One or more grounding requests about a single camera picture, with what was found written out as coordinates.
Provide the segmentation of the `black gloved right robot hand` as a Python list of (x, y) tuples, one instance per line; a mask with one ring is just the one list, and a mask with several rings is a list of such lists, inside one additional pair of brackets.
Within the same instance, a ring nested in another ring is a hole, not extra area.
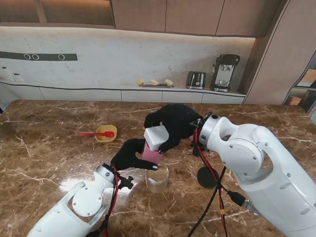
[(203, 117), (184, 104), (168, 104), (161, 107), (156, 112), (146, 116), (144, 127), (163, 125), (169, 138), (166, 142), (160, 145), (158, 151), (160, 154), (179, 145), (182, 139), (187, 139), (194, 134), (194, 127), (191, 122), (203, 119)]

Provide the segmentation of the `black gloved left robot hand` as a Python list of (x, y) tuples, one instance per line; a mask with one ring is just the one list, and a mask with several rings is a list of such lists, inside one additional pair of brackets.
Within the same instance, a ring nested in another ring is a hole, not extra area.
[(112, 158), (111, 166), (114, 166), (117, 171), (128, 168), (158, 170), (157, 164), (147, 160), (141, 160), (136, 156), (136, 153), (142, 153), (144, 145), (145, 139), (133, 138), (127, 140)]

